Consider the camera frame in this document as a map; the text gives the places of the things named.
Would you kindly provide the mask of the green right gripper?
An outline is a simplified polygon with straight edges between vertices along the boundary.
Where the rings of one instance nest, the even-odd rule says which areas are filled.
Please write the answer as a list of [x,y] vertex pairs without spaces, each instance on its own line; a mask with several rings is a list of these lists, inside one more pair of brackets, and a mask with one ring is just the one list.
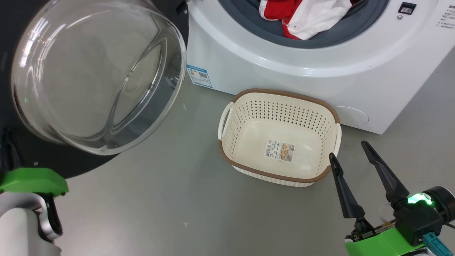
[[[388,167],[371,144],[365,140],[361,146],[368,161],[374,165],[386,191],[386,199],[393,209],[407,203],[410,192]],[[345,219],[355,219],[354,230],[345,237],[345,248],[350,256],[430,256],[423,244],[410,246],[396,230],[396,220],[373,227],[365,218],[364,209],[357,203],[343,176],[336,155],[329,155],[334,183]]]

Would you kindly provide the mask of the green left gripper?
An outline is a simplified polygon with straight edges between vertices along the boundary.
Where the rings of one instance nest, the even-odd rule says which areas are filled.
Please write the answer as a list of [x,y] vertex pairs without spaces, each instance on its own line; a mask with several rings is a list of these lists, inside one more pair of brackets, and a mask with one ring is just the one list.
[[17,139],[10,129],[2,133],[1,192],[45,193],[61,196],[69,192],[66,180],[55,171],[41,167],[20,167]]

